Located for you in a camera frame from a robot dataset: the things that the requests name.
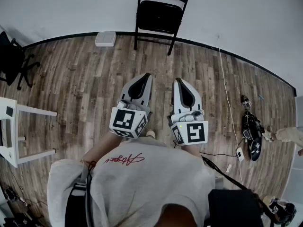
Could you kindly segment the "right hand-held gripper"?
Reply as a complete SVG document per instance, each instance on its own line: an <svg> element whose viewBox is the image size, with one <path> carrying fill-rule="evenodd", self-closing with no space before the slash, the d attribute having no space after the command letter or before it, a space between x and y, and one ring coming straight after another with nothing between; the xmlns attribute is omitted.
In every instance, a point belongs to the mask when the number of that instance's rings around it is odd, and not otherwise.
<svg viewBox="0 0 303 227"><path fill-rule="evenodd" d="M204 120L202 99L187 81L176 78L173 84L173 111L169 126L178 146L207 143L208 121Z"/></svg>

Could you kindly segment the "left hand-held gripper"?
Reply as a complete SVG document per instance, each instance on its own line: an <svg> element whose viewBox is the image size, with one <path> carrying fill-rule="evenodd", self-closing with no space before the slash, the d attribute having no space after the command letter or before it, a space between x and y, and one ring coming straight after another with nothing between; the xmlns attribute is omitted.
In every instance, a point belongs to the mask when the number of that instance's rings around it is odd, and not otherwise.
<svg viewBox="0 0 303 227"><path fill-rule="evenodd" d="M136 139L148 123L152 75L143 73L127 82L116 107L112 108L109 128L118 136Z"/></svg>

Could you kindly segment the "black folding chair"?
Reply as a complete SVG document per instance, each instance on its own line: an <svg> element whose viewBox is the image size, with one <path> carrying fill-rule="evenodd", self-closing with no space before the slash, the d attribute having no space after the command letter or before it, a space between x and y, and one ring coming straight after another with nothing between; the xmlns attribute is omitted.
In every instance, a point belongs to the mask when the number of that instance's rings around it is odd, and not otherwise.
<svg viewBox="0 0 303 227"><path fill-rule="evenodd" d="M167 2L155 0L138 0L134 49L137 49L138 41L146 41L169 46L168 55L171 55L179 27L187 6L188 0L178 0L183 2L183 7ZM159 42L155 40L142 39L138 37L138 30L147 30L172 35L171 43Z"/></svg>

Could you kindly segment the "person's left forearm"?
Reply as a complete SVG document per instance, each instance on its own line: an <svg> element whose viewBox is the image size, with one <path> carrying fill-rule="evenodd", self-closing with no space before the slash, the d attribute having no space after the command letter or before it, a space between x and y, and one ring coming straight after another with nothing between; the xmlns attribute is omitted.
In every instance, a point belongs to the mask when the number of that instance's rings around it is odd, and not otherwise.
<svg viewBox="0 0 303 227"><path fill-rule="evenodd" d="M86 165L97 163L103 156L120 145L123 137L107 132L97 144L93 146L82 158Z"/></svg>

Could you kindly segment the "person's right forearm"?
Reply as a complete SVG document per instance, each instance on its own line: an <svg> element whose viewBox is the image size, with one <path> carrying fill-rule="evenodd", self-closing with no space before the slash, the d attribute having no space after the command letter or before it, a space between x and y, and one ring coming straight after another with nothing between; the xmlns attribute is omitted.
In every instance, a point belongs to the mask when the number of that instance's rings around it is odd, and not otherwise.
<svg viewBox="0 0 303 227"><path fill-rule="evenodd" d="M184 150L194 156L201 157L200 147L198 145L186 145L184 146Z"/></svg>

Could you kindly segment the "black office chair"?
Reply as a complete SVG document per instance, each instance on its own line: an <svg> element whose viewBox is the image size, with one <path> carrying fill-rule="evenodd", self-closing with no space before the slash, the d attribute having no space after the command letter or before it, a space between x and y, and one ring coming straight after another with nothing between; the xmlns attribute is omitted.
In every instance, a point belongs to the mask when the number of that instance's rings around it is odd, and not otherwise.
<svg viewBox="0 0 303 227"><path fill-rule="evenodd" d="M5 31L0 33L0 73L4 74L4 78L0 76L0 81L4 81L10 86L18 74L20 74L17 90L21 90L21 81L24 79L26 84L31 88L27 72L33 67L40 67L40 62L36 61L29 64L30 59L34 58L34 54L28 55L26 58L25 49L13 38L9 40Z"/></svg>

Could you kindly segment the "white flat box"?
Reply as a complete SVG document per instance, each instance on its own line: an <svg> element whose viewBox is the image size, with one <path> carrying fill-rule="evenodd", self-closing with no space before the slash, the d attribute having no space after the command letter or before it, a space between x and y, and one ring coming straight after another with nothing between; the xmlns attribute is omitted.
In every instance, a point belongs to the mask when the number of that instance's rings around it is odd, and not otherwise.
<svg viewBox="0 0 303 227"><path fill-rule="evenodd" d="M98 32L95 45L97 47L113 47L116 41L116 32Z"/></svg>

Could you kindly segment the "black device bundle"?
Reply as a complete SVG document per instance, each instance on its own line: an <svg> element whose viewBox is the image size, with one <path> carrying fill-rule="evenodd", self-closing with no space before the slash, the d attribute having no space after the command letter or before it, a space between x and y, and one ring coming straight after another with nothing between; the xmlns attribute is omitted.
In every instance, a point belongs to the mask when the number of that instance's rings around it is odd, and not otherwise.
<svg viewBox="0 0 303 227"><path fill-rule="evenodd" d="M262 149L262 134L265 132L261 121L250 112L251 101L241 96L241 104L244 107L242 115L242 136L248 144L248 152L252 161L257 161Z"/></svg>

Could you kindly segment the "person's gray shirt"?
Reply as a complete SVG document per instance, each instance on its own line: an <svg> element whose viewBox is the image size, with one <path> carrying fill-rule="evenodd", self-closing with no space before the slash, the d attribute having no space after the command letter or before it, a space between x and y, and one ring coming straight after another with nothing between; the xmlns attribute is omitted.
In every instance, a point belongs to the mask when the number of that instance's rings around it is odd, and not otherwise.
<svg viewBox="0 0 303 227"><path fill-rule="evenodd" d="M89 166L61 159L51 165L47 204L53 227L65 227L68 197L91 175L94 227L203 227L213 171L202 157L150 137L120 143Z"/></svg>

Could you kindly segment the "black bag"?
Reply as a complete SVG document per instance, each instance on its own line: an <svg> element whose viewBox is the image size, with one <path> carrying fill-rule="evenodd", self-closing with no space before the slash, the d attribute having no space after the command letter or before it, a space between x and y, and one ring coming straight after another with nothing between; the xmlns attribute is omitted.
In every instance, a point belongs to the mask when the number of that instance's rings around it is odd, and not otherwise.
<svg viewBox="0 0 303 227"><path fill-rule="evenodd" d="M251 190L213 189L204 227L264 227L258 200Z"/></svg>

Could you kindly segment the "white table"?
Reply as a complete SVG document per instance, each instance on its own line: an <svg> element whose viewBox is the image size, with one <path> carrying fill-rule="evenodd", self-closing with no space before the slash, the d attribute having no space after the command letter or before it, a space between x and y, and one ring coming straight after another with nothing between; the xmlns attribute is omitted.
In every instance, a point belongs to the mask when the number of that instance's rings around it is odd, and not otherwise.
<svg viewBox="0 0 303 227"><path fill-rule="evenodd" d="M18 135L20 112L57 116L56 112L20 105L16 100L0 97L0 155L15 168L20 164L56 153L56 150L52 149L23 157L19 155L18 143L26 141L26 137Z"/></svg>

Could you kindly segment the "black headset pile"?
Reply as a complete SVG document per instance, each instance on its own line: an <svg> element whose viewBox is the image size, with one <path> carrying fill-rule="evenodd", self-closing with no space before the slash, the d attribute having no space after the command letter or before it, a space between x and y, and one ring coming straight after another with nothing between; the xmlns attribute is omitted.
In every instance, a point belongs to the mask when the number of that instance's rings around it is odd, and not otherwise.
<svg viewBox="0 0 303 227"><path fill-rule="evenodd" d="M294 219L297 210L294 204L289 201L283 201L274 196L265 196L263 202L274 214L275 223L281 227L287 227Z"/></svg>

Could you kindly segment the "pile of black devices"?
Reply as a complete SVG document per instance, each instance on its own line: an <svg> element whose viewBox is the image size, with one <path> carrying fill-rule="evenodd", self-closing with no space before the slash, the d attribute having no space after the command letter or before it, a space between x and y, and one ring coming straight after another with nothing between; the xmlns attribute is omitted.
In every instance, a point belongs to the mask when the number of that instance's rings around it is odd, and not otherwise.
<svg viewBox="0 0 303 227"><path fill-rule="evenodd" d="M17 213L31 212L31 216L43 227L52 227L47 213L47 201L44 197L36 196L28 191L27 187L18 181L11 183L0 182L0 190L14 215Z"/></svg>

